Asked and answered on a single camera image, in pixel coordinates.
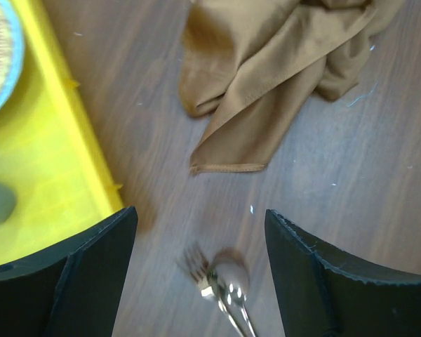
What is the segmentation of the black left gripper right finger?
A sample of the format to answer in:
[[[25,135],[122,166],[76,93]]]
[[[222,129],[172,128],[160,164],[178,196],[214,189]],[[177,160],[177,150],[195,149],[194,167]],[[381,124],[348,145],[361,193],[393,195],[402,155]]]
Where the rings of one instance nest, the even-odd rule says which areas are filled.
[[[421,275],[347,253],[271,209],[265,241],[286,336],[421,336]]]

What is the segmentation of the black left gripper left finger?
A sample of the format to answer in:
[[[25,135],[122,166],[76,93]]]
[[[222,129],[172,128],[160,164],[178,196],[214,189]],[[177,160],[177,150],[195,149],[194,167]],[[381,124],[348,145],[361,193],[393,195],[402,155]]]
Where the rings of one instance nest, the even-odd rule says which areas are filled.
[[[0,336],[111,336],[137,226],[127,207],[0,265]]]

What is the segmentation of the brown cloth napkin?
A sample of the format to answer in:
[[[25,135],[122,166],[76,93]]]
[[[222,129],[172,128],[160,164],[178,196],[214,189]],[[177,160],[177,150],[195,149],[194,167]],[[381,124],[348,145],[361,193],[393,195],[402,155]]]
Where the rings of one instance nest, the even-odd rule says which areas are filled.
[[[210,121],[190,171],[267,167],[306,99],[357,85],[370,39],[401,1],[193,1],[182,35],[180,101]]]

